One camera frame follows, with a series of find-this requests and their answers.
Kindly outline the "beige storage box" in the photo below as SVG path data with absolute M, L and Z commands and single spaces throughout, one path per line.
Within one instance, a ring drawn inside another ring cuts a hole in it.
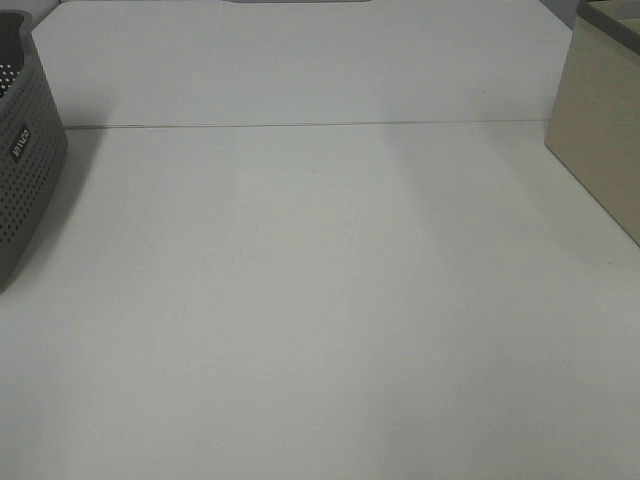
M 639 4 L 581 1 L 547 148 L 639 239 Z

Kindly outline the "grey perforated plastic basket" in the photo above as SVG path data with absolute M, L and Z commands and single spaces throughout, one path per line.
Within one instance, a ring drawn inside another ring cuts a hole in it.
M 1 286 L 49 205 L 68 140 L 25 11 L 1 12 Z

